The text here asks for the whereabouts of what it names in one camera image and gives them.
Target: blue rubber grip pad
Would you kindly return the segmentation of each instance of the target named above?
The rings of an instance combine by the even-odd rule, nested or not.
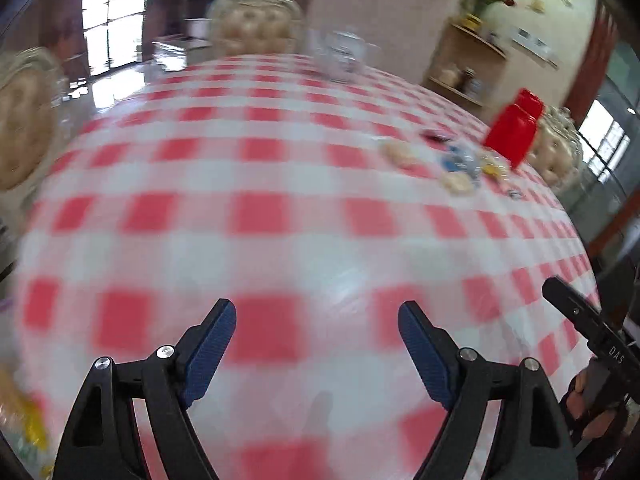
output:
[[[235,330],[236,308],[229,301],[185,366],[185,383],[181,394],[185,408],[190,407],[194,400],[204,397]]]
[[[449,369],[414,313],[404,304],[398,310],[398,329],[427,393],[450,411],[456,399],[450,388]]]

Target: red curtain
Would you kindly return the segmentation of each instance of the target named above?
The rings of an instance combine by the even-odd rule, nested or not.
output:
[[[584,53],[582,66],[564,106],[571,110],[571,117],[580,127],[598,94],[607,73],[609,58],[618,41],[618,28],[604,4],[598,0],[591,38]]]

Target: screw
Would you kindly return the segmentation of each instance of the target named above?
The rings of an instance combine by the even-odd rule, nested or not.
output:
[[[540,369],[540,363],[536,361],[533,357],[527,357],[526,359],[524,359],[524,365],[525,365],[525,368],[527,368],[528,370],[531,370],[532,372],[535,372],[536,370]]]
[[[105,368],[108,368],[110,364],[111,359],[108,357],[101,357],[95,362],[95,367],[98,368],[98,370],[104,370]]]
[[[478,352],[476,352],[473,348],[463,348],[460,350],[460,357],[462,357],[465,361],[475,361],[478,359]]]
[[[161,346],[158,350],[156,350],[156,355],[161,359],[167,359],[174,354],[174,347],[170,345]]]

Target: door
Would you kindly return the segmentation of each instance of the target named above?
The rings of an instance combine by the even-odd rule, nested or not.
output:
[[[82,0],[92,76],[138,60],[144,12],[145,0]]]

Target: table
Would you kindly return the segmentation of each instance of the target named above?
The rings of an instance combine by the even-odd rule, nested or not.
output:
[[[398,335],[407,299],[487,359],[537,357],[562,394],[590,353],[543,280],[597,302],[570,220],[526,165],[521,201],[488,180],[451,196],[425,127],[463,144],[485,130],[400,78],[328,82],[304,56],[195,66],[87,124],[44,183],[17,271],[25,368],[54,437],[95,358],[145,358],[217,298],[238,328],[190,415],[223,480],[412,478],[444,412]],[[384,136],[421,163],[391,166]]]
[[[169,72],[198,65],[213,57],[212,43],[199,38],[167,36],[154,41],[154,60]]]

